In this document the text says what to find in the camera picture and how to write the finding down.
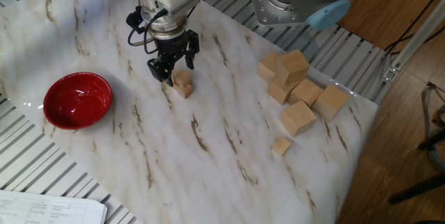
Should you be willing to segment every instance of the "wooden block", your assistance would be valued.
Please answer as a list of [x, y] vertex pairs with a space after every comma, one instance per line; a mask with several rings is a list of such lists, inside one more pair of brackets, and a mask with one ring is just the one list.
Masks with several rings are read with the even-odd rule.
[[317, 117], [304, 101], [296, 102], [285, 109], [280, 120], [292, 137], [314, 126]]
[[334, 85], [329, 85], [315, 101], [312, 109], [325, 120], [332, 120], [348, 101], [349, 95]]
[[293, 105], [302, 100], [311, 108], [322, 92], [323, 89], [315, 85], [312, 81], [304, 79], [291, 91], [287, 103]]
[[173, 84], [173, 88], [178, 91], [184, 99], [187, 99], [193, 93], [193, 86], [191, 84], [187, 84], [184, 88], [179, 87], [177, 84]]
[[291, 93], [292, 89], [297, 86], [298, 82], [299, 81], [285, 86], [281, 83], [280, 78], [278, 78], [278, 76], [275, 76], [269, 82], [267, 93], [278, 103], [283, 105], [289, 98], [289, 94]]
[[185, 88], [192, 81], [192, 76], [184, 70], [178, 71], [173, 76], [173, 82], [180, 88]]
[[257, 74], [266, 82], [269, 82], [277, 73], [275, 65], [280, 55], [276, 51], [272, 51], [266, 57], [259, 61]]
[[272, 147], [272, 149], [278, 153], [280, 156], [283, 156], [283, 154], [287, 151], [287, 149], [291, 146], [291, 143], [287, 141], [285, 137], [281, 137], [278, 139], [278, 141], [275, 143], [275, 145]]
[[278, 57], [275, 70], [280, 81], [289, 85], [306, 78], [310, 66], [301, 51], [295, 50]]

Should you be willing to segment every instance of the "metal bracket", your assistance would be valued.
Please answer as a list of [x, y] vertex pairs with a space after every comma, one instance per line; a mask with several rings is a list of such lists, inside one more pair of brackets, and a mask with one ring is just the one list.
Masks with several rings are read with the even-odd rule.
[[388, 67], [388, 70], [382, 77], [382, 81], [386, 83], [393, 83], [400, 72], [401, 71], [397, 67]]
[[276, 0], [252, 0], [260, 26], [301, 26], [306, 25], [305, 18], [293, 11], [291, 4]]

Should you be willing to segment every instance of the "paper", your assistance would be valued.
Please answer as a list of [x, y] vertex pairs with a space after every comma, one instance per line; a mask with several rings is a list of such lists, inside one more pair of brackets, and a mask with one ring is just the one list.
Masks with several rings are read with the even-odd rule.
[[0, 224], [102, 224], [105, 214], [94, 200], [0, 191]]

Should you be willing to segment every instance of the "bowl rim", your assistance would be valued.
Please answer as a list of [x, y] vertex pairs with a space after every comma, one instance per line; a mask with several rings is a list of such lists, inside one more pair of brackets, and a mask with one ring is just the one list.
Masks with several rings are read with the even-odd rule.
[[[47, 113], [46, 106], [45, 106], [47, 104], [49, 92], [51, 90], [55, 89], [55, 87], [58, 84], [62, 83], [64, 80], [72, 78], [72, 77], [75, 77], [75, 76], [79, 76], [79, 75], [85, 75], [85, 74], [92, 75], [95, 78], [98, 78], [99, 80], [103, 81], [106, 84], [107, 92], [109, 93], [111, 99], [110, 99], [110, 102], [106, 105], [104, 113], [101, 116], [99, 116], [96, 120], [92, 121], [90, 124], [84, 125], [84, 126], [81, 126], [81, 127], [66, 127], [66, 126], [62, 126], [62, 125], [60, 125], [58, 123], [55, 123], [52, 119], [50, 119], [48, 117], [48, 113]], [[106, 112], [108, 112], [108, 110], [110, 109], [112, 101], [113, 101], [113, 93], [111, 92], [111, 86], [103, 77], [101, 77], [98, 74], [92, 73], [92, 72], [75, 72], [75, 73], [72, 73], [72, 74], [65, 75], [64, 77], [62, 77], [59, 80], [57, 80], [56, 82], [54, 82], [54, 84], [52, 84], [51, 87], [49, 87], [49, 89], [48, 89], [48, 91], [47, 91], [47, 93], [46, 93], [46, 95], [44, 96], [44, 99], [43, 99], [43, 114], [44, 114], [45, 118], [48, 120], [49, 123], [51, 123], [53, 126], [59, 128], [59, 129], [78, 130], [78, 129], [83, 129], [83, 128], [89, 127], [89, 126], [95, 124], [96, 122], [98, 122], [100, 119], [102, 119], [102, 117], [104, 117]]]

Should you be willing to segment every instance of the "table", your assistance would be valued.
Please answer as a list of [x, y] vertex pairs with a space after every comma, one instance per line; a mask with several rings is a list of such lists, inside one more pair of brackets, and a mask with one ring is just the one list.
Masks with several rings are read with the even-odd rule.
[[[280, 157], [271, 147], [287, 136], [285, 106], [256, 70], [283, 51], [202, 2], [189, 22], [201, 47], [195, 92], [184, 100], [152, 78], [142, 48], [127, 45], [135, 6], [23, 0], [2, 9], [0, 93], [143, 223], [334, 223], [378, 107], [311, 69], [312, 80], [351, 99]], [[56, 129], [43, 97], [77, 71], [107, 79], [113, 105], [92, 127]]]

